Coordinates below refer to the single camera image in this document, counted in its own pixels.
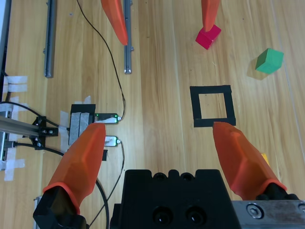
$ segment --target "green cube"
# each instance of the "green cube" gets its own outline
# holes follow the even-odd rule
[[[256,62],[255,69],[271,74],[282,67],[284,53],[273,49],[266,49],[259,55]]]

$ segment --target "yellow object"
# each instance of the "yellow object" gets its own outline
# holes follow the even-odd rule
[[[268,158],[267,158],[267,155],[266,155],[265,153],[262,153],[262,156],[263,156],[263,158],[265,159],[265,161],[267,162],[268,166],[270,166],[270,165],[269,165]]]

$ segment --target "black bracket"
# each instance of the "black bracket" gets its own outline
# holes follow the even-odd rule
[[[214,122],[226,122],[236,125],[234,114],[232,91],[230,85],[222,86],[191,86],[191,100],[193,107],[194,127],[211,127]],[[202,119],[199,95],[200,94],[224,94],[224,104],[227,113],[226,118],[208,118]]]
[[[33,125],[39,127],[38,130],[38,137],[37,136],[30,136],[30,140],[32,141],[34,146],[38,147],[45,147],[46,145],[46,137],[56,137],[58,136],[58,128],[57,127],[47,127],[47,122],[42,119],[46,118],[45,116],[36,117]]]

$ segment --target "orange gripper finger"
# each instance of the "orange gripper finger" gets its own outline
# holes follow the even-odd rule
[[[215,23],[220,0],[201,0],[202,23],[205,32],[211,30]]]
[[[90,124],[63,155],[43,192],[56,186],[62,187],[79,214],[81,202],[93,192],[102,163],[105,137],[105,124]]]
[[[127,45],[128,36],[121,0],[101,0],[101,3],[119,41]]]
[[[224,176],[230,189],[243,200],[254,200],[270,183],[287,190],[240,130],[215,122],[213,135]]]

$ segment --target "white tape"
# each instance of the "white tape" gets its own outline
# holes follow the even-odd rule
[[[13,104],[0,104],[0,112],[1,111],[12,111]]]
[[[65,153],[69,149],[69,135],[67,126],[69,126],[69,114],[67,112],[61,111],[61,125],[58,130],[61,135],[61,152]]]
[[[27,92],[28,85],[27,84],[9,84],[8,91],[9,92]]]
[[[12,97],[10,99],[11,102],[19,103],[19,96]],[[12,112],[11,112],[11,119],[18,120],[18,112],[21,111],[22,107],[13,106],[12,105]],[[9,141],[17,141],[18,139],[22,138],[22,135],[16,135],[16,134],[9,134]]]
[[[84,102],[82,101],[75,101],[74,104],[91,104],[91,96],[85,98]]]
[[[8,85],[9,84],[9,81],[6,77],[4,77],[4,80],[3,80],[3,85]]]
[[[15,168],[24,168],[25,160],[16,160],[16,148],[8,148],[4,181],[12,181],[14,179]]]
[[[7,93],[9,91],[9,86],[8,85],[3,85],[3,93]]]
[[[8,83],[27,83],[28,77],[27,76],[6,76]]]
[[[91,96],[90,95],[87,98],[85,98],[84,104],[91,104]]]
[[[9,141],[16,142],[18,139],[22,138],[22,135],[9,134]]]

